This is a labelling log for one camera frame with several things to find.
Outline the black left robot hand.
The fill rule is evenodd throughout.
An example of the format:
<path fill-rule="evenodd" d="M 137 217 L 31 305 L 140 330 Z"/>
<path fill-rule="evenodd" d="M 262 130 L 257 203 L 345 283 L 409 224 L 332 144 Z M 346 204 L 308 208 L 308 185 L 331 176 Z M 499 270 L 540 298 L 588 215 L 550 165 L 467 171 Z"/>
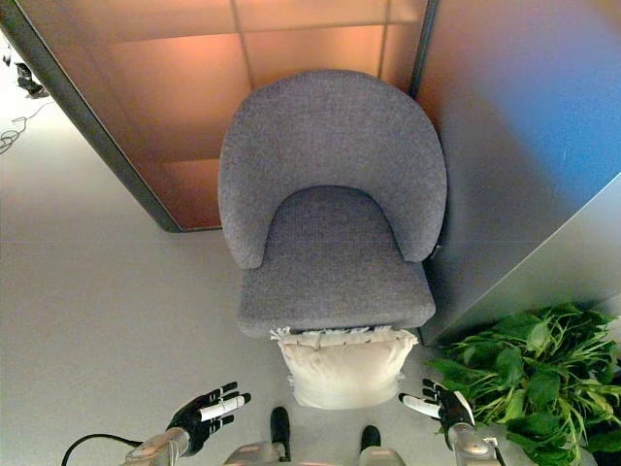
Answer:
<path fill-rule="evenodd" d="M 200 395 L 180 408 L 172 417 L 168 429 L 178 427 L 188 435 L 188 446 L 183 456 L 199 452 L 210 436 L 234 421 L 232 412 L 251 400 L 251 395 L 240 393 L 238 383 L 231 382 Z"/>

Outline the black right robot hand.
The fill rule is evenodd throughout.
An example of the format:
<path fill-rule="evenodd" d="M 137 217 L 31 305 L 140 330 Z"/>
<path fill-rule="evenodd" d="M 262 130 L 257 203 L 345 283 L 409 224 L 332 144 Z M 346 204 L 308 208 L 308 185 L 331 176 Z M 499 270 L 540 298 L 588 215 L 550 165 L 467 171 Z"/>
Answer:
<path fill-rule="evenodd" d="M 448 390 L 431 379 L 423 379 L 422 384 L 423 397 L 401 392 L 399 401 L 407 408 L 437 420 L 445 433 L 458 423 L 475 427 L 472 408 L 460 391 Z"/>

